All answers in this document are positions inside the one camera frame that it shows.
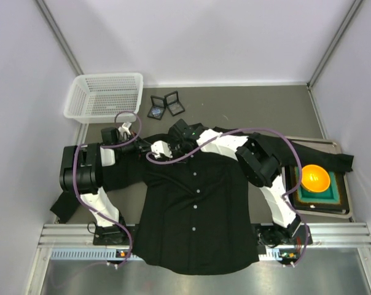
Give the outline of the black button shirt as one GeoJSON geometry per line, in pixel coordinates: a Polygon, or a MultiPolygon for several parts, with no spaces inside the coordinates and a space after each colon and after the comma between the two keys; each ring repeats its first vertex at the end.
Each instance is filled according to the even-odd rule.
{"type": "MultiPolygon", "coordinates": [[[[352,155],[302,146],[271,129],[208,129],[224,135],[260,133],[273,145],[282,169],[298,169],[297,184],[306,165],[334,173],[352,170],[352,155]]],[[[152,145],[168,143],[170,137],[166,133],[144,140],[152,145]]],[[[251,224],[273,224],[273,218],[262,191],[246,179],[236,160],[197,147],[177,159],[155,159],[149,151],[141,163],[140,182],[107,193],[125,220],[125,259],[135,254],[147,264],[185,275],[232,273],[259,260],[251,224]]]]}

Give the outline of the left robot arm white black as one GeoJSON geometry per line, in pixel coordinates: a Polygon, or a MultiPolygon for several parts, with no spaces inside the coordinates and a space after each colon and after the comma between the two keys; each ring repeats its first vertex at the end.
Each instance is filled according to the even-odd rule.
{"type": "Polygon", "coordinates": [[[138,138],[128,126],[101,130],[102,143],[78,149],[63,149],[60,168],[60,195],[54,208],[67,221],[80,203],[88,205],[96,221],[95,245],[120,245],[128,241],[125,220],[107,193],[142,180],[142,157],[150,143],[138,138]]]}

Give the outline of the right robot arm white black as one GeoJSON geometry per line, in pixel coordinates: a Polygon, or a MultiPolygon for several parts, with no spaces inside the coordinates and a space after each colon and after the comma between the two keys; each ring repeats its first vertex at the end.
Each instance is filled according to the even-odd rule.
{"type": "Polygon", "coordinates": [[[282,163],[273,145],[260,133],[224,135],[206,127],[187,125],[184,120],[170,127],[168,134],[179,143],[173,148],[178,154],[199,147],[236,160],[246,179],[258,187],[268,203],[273,224],[286,238],[293,238],[300,228],[301,219],[289,204],[282,176],[282,163]]]}

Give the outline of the black box gold brooch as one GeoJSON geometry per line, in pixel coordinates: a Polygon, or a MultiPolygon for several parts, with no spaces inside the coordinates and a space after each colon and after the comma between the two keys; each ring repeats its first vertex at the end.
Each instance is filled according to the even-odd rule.
{"type": "Polygon", "coordinates": [[[168,93],[164,96],[166,108],[169,110],[172,116],[177,116],[185,112],[185,107],[179,100],[179,93],[177,90],[168,93]]]}

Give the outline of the white perforated plastic basket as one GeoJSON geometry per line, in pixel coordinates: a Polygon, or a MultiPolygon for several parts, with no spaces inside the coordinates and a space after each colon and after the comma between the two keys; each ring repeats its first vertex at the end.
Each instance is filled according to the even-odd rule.
{"type": "Polygon", "coordinates": [[[140,73],[77,76],[69,89],[63,115],[82,124],[134,122],[143,86],[140,73]]]}

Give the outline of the orange bowl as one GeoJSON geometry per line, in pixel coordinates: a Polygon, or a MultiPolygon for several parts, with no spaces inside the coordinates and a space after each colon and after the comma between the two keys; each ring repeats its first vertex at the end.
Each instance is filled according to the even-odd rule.
{"type": "Polygon", "coordinates": [[[322,193],[328,190],[330,183],[330,176],[322,167],[310,164],[302,168],[301,185],[307,191],[322,193]]]}

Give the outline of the green black mat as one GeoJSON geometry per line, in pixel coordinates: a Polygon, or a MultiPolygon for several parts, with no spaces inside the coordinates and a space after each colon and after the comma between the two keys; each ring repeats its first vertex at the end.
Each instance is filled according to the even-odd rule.
{"type": "Polygon", "coordinates": [[[342,173],[329,172],[330,187],[322,193],[309,192],[302,186],[289,196],[297,210],[346,214],[350,210],[342,173]]]}

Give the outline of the aluminium rail frame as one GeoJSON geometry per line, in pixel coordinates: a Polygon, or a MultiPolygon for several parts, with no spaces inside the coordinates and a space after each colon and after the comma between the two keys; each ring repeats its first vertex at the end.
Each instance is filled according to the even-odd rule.
{"type": "MultiPolygon", "coordinates": [[[[364,222],[309,223],[313,243],[308,249],[349,249],[359,253],[367,283],[371,287],[371,234],[364,222]]],[[[50,255],[57,248],[127,249],[126,246],[95,246],[93,235],[83,224],[45,224],[38,241],[26,294],[40,294],[43,290],[46,272],[49,269],[50,255]]]]}

